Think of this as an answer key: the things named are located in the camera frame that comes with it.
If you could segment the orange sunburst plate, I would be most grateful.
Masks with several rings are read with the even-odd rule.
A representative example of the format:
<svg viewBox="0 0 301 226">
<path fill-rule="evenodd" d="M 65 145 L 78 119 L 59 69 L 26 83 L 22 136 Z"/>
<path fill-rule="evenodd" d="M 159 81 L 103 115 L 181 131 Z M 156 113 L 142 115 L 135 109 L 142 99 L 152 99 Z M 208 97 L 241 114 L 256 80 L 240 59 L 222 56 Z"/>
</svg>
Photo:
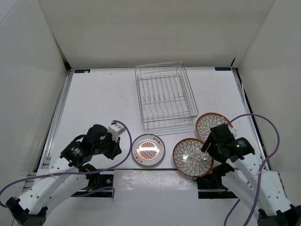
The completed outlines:
<svg viewBox="0 0 301 226">
<path fill-rule="evenodd" d="M 159 136 L 150 133 L 142 134 L 134 140 L 131 154 L 139 165 L 154 167 L 164 159 L 166 146 Z"/>
</svg>

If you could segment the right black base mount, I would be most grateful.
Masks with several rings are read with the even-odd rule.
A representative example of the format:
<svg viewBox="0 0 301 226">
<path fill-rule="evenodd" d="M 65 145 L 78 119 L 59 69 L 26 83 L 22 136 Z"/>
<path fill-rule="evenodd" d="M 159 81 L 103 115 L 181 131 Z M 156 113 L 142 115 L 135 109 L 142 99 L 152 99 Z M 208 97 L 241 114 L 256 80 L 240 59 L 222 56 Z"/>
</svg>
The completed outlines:
<svg viewBox="0 0 301 226">
<path fill-rule="evenodd" d="M 199 199 L 237 199 L 232 191 L 220 184 L 211 174 L 193 177 L 197 183 Z"/>
</svg>

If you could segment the flower pattern plate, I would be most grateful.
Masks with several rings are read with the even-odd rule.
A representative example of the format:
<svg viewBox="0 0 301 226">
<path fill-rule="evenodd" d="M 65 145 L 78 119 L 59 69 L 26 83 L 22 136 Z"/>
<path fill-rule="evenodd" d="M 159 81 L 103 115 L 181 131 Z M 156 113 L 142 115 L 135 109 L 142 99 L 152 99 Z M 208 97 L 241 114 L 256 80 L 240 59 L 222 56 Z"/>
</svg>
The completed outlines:
<svg viewBox="0 0 301 226">
<path fill-rule="evenodd" d="M 202 142 L 205 142 L 211 132 L 211 128 L 221 124 L 230 124 L 230 121 L 219 113 L 205 113 L 201 115 L 196 121 L 196 133 Z"/>
</svg>

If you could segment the corner label sticker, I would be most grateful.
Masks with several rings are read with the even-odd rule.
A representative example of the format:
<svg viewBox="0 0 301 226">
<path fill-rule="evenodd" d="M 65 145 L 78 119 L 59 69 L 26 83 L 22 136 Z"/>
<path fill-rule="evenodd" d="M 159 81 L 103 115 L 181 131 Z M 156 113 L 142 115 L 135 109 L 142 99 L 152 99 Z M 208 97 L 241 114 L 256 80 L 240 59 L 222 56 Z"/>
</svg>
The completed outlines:
<svg viewBox="0 0 301 226">
<path fill-rule="evenodd" d="M 74 73 L 90 73 L 90 69 L 77 69 Z"/>
<path fill-rule="evenodd" d="M 214 68 L 216 71 L 231 71 L 231 67 L 215 67 Z"/>
</svg>

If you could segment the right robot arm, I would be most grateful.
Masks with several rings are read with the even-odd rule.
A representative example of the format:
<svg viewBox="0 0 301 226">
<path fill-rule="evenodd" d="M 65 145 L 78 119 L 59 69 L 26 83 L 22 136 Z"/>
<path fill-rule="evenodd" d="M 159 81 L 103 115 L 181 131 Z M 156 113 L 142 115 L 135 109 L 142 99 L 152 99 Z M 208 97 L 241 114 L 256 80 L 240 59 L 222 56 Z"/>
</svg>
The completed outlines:
<svg viewBox="0 0 301 226">
<path fill-rule="evenodd" d="M 259 226 L 301 224 L 301 207 L 285 197 L 248 140 L 235 138 L 227 124 L 211 128 L 201 150 L 220 163 L 212 169 L 213 186 L 232 191 L 249 208 L 248 218 L 255 217 Z"/>
</svg>

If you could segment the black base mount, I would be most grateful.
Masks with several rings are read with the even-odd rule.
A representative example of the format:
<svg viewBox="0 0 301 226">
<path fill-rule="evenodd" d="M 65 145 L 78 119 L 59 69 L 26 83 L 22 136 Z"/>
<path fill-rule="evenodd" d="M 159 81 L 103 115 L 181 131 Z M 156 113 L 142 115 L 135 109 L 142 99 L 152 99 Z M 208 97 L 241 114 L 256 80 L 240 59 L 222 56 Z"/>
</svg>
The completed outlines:
<svg viewBox="0 0 301 226">
<path fill-rule="evenodd" d="M 103 187 L 113 187 L 114 172 L 102 172 L 89 182 L 88 185 L 72 195 L 72 197 L 93 197 L 93 198 L 111 198 L 113 196 L 112 188 L 106 188 L 101 191 Z"/>
<path fill-rule="evenodd" d="M 220 184 L 211 174 L 193 177 L 197 183 L 199 199 L 237 199 L 232 191 Z"/>
</svg>

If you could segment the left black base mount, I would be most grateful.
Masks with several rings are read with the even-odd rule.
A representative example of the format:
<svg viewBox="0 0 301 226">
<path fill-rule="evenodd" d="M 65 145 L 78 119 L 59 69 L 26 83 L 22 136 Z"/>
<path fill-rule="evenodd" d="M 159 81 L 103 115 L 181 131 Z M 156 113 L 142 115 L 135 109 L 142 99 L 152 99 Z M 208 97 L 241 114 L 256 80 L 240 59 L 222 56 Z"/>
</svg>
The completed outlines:
<svg viewBox="0 0 301 226">
<path fill-rule="evenodd" d="M 113 196 L 112 188 L 106 188 L 101 191 L 103 187 L 113 187 L 114 172 L 102 172 L 89 182 L 88 185 L 72 195 L 72 197 L 93 197 L 93 198 L 111 198 Z"/>
</svg>

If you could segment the left corner label sticker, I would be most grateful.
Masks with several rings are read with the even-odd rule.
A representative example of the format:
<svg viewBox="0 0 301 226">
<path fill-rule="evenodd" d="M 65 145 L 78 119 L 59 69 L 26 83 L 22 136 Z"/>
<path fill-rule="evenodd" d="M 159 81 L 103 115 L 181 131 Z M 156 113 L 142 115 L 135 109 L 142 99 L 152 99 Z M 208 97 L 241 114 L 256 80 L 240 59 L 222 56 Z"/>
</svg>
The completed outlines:
<svg viewBox="0 0 301 226">
<path fill-rule="evenodd" d="M 74 73 L 90 73 L 90 69 L 77 69 Z"/>
</svg>

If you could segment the right corner label sticker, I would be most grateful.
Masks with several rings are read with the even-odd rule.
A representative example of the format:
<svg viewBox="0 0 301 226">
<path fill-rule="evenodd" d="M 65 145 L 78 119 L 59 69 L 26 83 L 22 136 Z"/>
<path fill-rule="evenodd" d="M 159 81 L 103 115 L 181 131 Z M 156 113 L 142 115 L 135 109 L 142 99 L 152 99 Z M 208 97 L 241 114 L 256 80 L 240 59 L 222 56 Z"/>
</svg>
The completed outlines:
<svg viewBox="0 0 301 226">
<path fill-rule="evenodd" d="M 215 67 L 214 68 L 216 71 L 231 71 L 231 67 Z"/>
</svg>

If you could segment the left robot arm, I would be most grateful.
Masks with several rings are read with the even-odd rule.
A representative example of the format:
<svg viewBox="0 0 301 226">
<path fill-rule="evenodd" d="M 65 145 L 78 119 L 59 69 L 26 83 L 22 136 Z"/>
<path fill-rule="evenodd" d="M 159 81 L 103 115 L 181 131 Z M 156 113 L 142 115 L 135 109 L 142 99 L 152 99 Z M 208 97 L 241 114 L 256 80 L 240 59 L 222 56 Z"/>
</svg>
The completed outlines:
<svg viewBox="0 0 301 226">
<path fill-rule="evenodd" d="M 120 135 L 125 127 L 113 121 L 106 128 L 95 124 L 86 134 L 75 137 L 60 153 L 47 175 L 6 206 L 21 226 L 41 226 L 50 211 L 82 188 L 98 185 L 100 171 L 89 164 L 95 155 L 113 160 L 121 154 Z"/>
</svg>

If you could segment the white plate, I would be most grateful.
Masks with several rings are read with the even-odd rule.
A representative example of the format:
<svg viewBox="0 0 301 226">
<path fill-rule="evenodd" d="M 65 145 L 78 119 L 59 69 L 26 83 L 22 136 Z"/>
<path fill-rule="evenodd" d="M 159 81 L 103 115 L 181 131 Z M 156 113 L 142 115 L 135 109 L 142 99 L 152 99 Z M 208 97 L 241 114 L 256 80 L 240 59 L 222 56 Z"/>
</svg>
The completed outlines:
<svg viewBox="0 0 301 226">
<path fill-rule="evenodd" d="M 203 177 L 214 165 L 214 158 L 202 152 L 203 142 L 196 138 L 186 138 L 179 141 L 173 149 L 173 163 L 184 175 Z"/>
</svg>

